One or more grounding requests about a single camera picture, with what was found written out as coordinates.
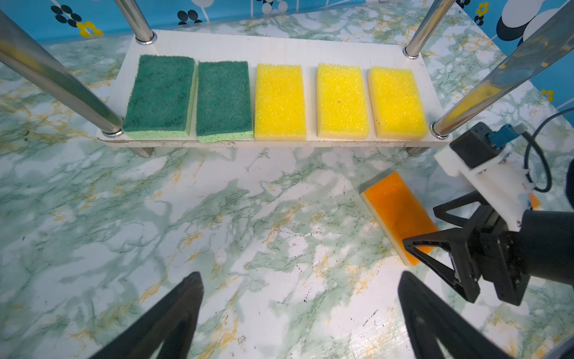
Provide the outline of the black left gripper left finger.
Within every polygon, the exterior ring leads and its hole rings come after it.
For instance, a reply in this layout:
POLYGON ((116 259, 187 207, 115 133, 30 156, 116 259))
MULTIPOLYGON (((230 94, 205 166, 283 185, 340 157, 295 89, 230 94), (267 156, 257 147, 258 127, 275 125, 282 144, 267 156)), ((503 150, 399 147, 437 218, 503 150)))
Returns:
POLYGON ((138 321, 93 358, 187 358, 197 328, 204 287, 192 272, 138 321))

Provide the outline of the orange sponge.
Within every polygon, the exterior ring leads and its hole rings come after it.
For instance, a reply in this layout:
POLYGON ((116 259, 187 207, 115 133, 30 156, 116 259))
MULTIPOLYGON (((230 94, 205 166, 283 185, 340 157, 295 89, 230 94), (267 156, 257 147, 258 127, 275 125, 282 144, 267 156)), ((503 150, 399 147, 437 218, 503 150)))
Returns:
POLYGON ((439 230, 423 205, 394 171, 362 191, 361 198, 387 235, 405 266, 416 266, 419 260, 408 253, 403 240, 435 233, 439 230))
POLYGON ((533 209, 533 210, 537 210, 538 208, 541 207, 541 202, 540 202, 540 200, 539 200, 533 193, 531 193, 531 194, 529 195, 529 199, 530 199, 530 202, 531 202, 531 205, 532 205, 532 209, 533 209))

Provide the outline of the yellow sponge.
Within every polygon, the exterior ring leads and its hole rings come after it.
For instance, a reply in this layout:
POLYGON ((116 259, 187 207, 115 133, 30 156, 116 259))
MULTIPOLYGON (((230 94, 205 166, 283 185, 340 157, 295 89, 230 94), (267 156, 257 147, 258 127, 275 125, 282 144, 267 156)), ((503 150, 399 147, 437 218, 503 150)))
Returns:
POLYGON ((428 134, 423 102, 411 70, 373 67, 368 83, 379 139, 420 141, 428 134))
POLYGON ((318 137, 365 140, 369 117, 360 67, 320 64, 317 70, 318 137))
POLYGON ((255 139, 299 142, 306 134, 302 66, 258 64, 255 139))

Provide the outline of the green sponge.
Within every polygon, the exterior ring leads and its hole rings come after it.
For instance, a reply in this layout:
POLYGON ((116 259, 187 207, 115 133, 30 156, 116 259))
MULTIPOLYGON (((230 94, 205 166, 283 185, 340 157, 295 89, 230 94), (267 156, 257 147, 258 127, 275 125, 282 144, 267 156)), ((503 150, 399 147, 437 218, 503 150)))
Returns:
POLYGON ((254 137, 251 84, 246 61, 201 62, 196 134, 202 143, 254 137))
POLYGON ((191 131, 197 63, 182 56, 142 55, 123 131, 135 140, 178 139, 191 131))

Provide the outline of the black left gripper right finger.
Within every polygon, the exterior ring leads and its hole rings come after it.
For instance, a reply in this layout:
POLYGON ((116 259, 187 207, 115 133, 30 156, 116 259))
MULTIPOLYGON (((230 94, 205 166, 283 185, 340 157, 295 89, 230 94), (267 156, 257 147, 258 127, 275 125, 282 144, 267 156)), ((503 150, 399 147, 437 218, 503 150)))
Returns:
POLYGON ((453 358, 509 357, 413 273, 402 273, 398 294, 416 358, 443 358, 442 347, 453 358))

